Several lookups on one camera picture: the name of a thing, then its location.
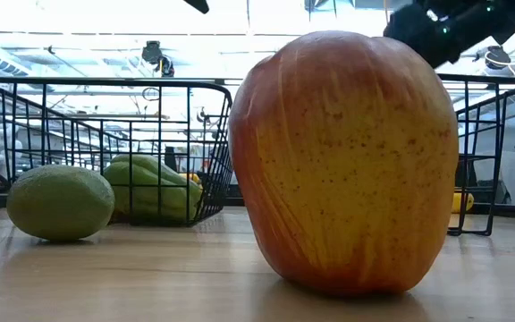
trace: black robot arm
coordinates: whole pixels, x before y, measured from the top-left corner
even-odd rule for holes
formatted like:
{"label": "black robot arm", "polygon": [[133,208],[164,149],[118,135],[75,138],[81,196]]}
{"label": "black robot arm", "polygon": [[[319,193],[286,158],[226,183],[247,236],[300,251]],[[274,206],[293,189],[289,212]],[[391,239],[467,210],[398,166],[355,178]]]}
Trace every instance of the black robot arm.
{"label": "black robot arm", "polygon": [[412,47],[434,68],[492,36],[515,33],[515,0],[414,0],[391,15],[384,36]]}
{"label": "black robot arm", "polygon": [[206,14],[210,11],[210,8],[207,6],[206,0],[184,0],[189,5],[193,6],[199,12]]}

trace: white robot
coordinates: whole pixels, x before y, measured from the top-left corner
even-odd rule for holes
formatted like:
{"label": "white robot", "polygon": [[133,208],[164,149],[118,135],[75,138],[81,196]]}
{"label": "white robot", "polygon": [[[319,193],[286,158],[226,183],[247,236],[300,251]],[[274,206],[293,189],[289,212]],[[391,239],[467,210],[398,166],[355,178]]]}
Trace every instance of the white robot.
{"label": "white robot", "polygon": [[[11,149],[12,147],[12,132],[13,132],[13,125],[7,124],[6,126],[6,136],[7,136],[7,148]],[[23,148],[23,145],[19,140],[17,140],[17,132],[19,131],[19,126],[15,126],[15,149],[21,150]],[[5,148],[4,148],[4,127],[2,124],[0,124],[0,174],[7,179],[9,178],[9,175],[7,173],[7,164],[5,163]],[[21,152],[15,152],[15,160],[13,160],[13,153],[7,152],[8,162],[10,163],[10,169],[15,162],[17,164],[17,161],[21,158],[22,153]]]}

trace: ceiling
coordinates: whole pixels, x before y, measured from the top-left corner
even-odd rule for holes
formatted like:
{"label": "ceiling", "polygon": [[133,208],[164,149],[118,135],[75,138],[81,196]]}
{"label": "ceiling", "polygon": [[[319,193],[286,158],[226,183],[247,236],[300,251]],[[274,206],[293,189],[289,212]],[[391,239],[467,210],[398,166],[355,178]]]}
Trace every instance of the ceiling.
{"label": "ceiling", "polygon": [[[311,13],[306,2],[210,0],[210,13],[203,15],[182,0],[0,0],[0,76],[149,78],[155,76],[154,67],[140,55],[147,41],[157,40],[173,60],[176,78],[232,79],[228,89],[235,94],[239,79],[256,62],[299,35],[338,29],[380,36],[386,25],[384,1],[322,1]],[[387,1],[387,13],[408,2]],[[515,35],[504,44],[511,68],[493,71],[483,60],[474,61],[479,49],[495,44],[489,38],[437,71],[515,77]],[[102,94],[88,95],[92,91]],[[49,102],[68,114],[147,114],[157,109],[141,89],[115,92],[57,87]],[[40,101],[40,89],[20,93]],[[194,92],[191,104],[198,111],[202,106],[219,111],[221,98],[208,93]],[[168,90],[164,97],[166,106],[185,106],[183,91]],[[174,113],[171,117],[184,115],[177,108],[166,111]]]}

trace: ceiling light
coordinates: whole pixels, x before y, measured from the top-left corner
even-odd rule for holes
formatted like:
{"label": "ceiling light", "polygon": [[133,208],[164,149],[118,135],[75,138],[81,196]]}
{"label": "ceiling light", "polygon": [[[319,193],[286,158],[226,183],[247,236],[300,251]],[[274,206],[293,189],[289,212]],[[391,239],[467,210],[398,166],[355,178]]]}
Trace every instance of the ceiling light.
{"label": "ceiling light", "polygon": [[[463,83],[444,83],[444,87],[446,89],[465,89],[466,84]],[[469,84],[469,89],[487,89],[488,84],[478,84],[478,83],[472,83]]]}
{"label": "ceiling light", "polygon": [[241,85],[241,81],[242,79],[239,79],[239,80],[225,80],[224,81],[224,85],[229,85],[229,86],[232,86],[232,85],[237,85],[237,86],[240,86]]}

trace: table surface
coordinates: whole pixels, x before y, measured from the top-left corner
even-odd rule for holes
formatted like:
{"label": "table surface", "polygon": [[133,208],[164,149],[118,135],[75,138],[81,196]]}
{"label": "table surface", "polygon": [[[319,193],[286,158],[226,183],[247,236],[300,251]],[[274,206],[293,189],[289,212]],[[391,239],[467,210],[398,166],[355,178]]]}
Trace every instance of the table surface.
{"label": "table surface", "polygon": [[1,321],[514,322],[515,219],[496,218],[492,237],[447,237],[403,296],[338,301],[280,279],[244,208],[186,229],[110,226],[74,245],[31,238],[0,209]]}

